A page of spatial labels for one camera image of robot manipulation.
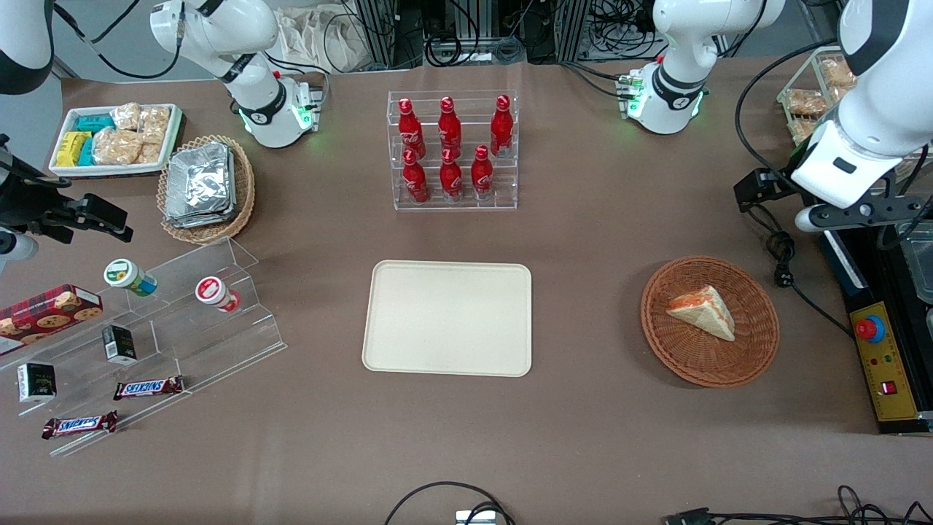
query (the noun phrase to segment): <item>round wicker basket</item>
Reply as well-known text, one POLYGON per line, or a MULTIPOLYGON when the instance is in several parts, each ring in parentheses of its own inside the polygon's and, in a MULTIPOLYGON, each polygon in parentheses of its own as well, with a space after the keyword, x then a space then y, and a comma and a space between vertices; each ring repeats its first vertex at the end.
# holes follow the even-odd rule
MULTIPOLYGON (((218 135, 199 136, 186 142, 179 149, 200 148, 213 141, 222 142, 233 150, 233 176, 236 180, 237 214, 229 222, 208 224, 195 228, 175 228, 163 220, 162 229, 180 241, 205 245, 221 237, 233 237, 246 226, 249 217, 253 214, 253 204, 256 202, 256 179, 253 177, 253 166, 250 165, 249 159, 246 158, 243 148, 235 140, 218 135)), ((156 206, 159 207, 159 211, 162 212, 163 216, 165 214, 165 185, 168 169, 167 165, 162 167, 162 173, 159 175, 159 192, 156 194, 156 206)))
POLYGON ((645 287, 642 328, 654 353, 691 383, 739 387, 764 373, 779 341, 777 313, 765 290, 749 274, 713 257, 667 263, 645 287), (712 285, 735 320, 735 341, 725 341, 666 313, 672 299, 712 285))

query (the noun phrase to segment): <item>table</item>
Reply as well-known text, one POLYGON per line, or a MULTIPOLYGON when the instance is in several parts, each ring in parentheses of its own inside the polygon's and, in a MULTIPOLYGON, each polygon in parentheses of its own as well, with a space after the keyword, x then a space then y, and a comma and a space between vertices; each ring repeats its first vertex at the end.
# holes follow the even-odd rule
MULTIPOLYGON (((933 493, 922 438, 874 435, 856 350, 792 291, 771 284, 762 232, 732 184, 755 167, 732 128, 738 92, 766 60, 724 60, 679 135, 622 121, 615 102, 557 66, 419 68, 339 76, 321 132, 264 149, 228 112, 216 81, 65 81, 65 108, 172 102, 185 138, 228 135, 255 166, 256 211, 238 240, 289 348, 125 433, 65 459, 17 420, 0 385, 0 520, 69 523, 381 523, 408 490, 477 484, 520 523, 656 523, 678 510, 835 512, 839 484, 903 512, 933 493), (519 209, 398 214, 386 166, 389 90, 509 87, 522 98, 519 209), (655 358, 638 303, 663 263, 709 254, 772 296, 781 347, 736 390, 693 387, 655 358), (534 363, 522 378, 380 374, 360 361, 369 276, 384 259, 522 263, 534 286, 534 363)), ((606 64, 627 71, 632 64, 606 64)), ((747 102, 747 134, 780 160, 791 147, 773 96, 796 65, 747 102)), ((40 239, 12 263, 12 303, 62 282, 92 290, 125 256, 155 265, 191 249, 159 226, 154 178, 76 182, 131 213, 122 245, 77 233, 40 239)), ((788 229, 795 203, 773 208, 788 229)), ((839 293, 815 239, 795 234, 800 286, 837 318, 839 293)), ((398 523, 445 523, 479 500, 436 490, 398 523)))

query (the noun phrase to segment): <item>black box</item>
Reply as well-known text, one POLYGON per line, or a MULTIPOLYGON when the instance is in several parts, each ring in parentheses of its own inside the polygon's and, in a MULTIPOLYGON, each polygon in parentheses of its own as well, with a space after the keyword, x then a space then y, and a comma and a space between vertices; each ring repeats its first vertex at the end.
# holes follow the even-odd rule
POLYGON ((116 364, 136 362, 136 347, 132 344, 132 333, 125 328, 110 325, 104 328, 104 349, 107 360, 116 364))
POLYGON ((55 368, 41 362, 26 362, 16 369, 20 381, 20 403, 55 398, 55 368))

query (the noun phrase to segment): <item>red bottle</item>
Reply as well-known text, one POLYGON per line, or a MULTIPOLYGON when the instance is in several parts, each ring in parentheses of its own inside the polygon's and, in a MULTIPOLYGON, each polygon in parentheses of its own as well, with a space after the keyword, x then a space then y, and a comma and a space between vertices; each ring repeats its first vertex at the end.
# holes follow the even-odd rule
POLYGON ((421 132, 421 122, 411 110, 411 100, 403 98, 398 101, 398 110, 401 116, 398 118, 398 134, 402 136, 402 144, 405 149, 414 151, 418 156, 417 160, 422 160, 427 154, 425 148, 425 135, 421 132))
POLYGON ((444 162, 440 166, 440 186, 444 189, 444 200, 448 204, 459 203, 464 198, 464 192, 457 158, 452 149, 443 149, 440 159, 444 162))
POLYGON ((440 147, 449 149, 453 153, 454 159, 459 159, 460 140, 463 136, 460 133, 460 119, 453 112, 453 99, 449 96, 440 99, 438 130, 440 132, 440 147))
POLYGON ((510 101, 507 95, 500 94, 495 99, 495 115, 493 115, 492 140, 489 143, 494 157, 508 157, 512 153, 512 112, 508 110, 510 101))
POLYGON ((431 189, 427 187, 425 169, 418 164, 415 152, 411 149, 406 149, 402 153, 402 159, 405 161, 402 176, 405 178, 405 187, 408 189, 412 201, 417 205, 426 203, 431 198, 431 189))
POLYGON ((476 147, 476 158, 470 166, 470 175, 476 200, 488 201, 493 196, 493 163, 489 160, 489 149, 482 144, 476 147))

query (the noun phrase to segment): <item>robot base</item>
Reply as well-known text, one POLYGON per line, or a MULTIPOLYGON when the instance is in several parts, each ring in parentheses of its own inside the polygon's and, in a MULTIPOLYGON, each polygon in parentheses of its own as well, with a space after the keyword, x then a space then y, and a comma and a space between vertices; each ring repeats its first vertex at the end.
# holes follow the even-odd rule
POLYGON ((257 142, 266 148, 284 148, 301 138, 302 135, 317 131, 320 122, 321 92, 311 92, 307 101, 300 100, 299 93, 308 92, 308 84, 298 84, 294 79, 282 77, 279 79, 285 86, 285 105, 268 124, 258 125, 250 122, 240 112, 240 117, 246 125, 246 131, 256 138, 257 142))
POLYGON ((632 97, 619 100, 623 118, 637 121, 650 132, 670 135, 686 128, 690 119, 696 116, 703 94, 700 93, 692 102, 684 98, 686 104, 681 109, 671 109, 667 101, 658 95, 652 82, 658 66, 652 62, 641 69, 633 69, 627 82, 616 82, 616 93, 632 97))

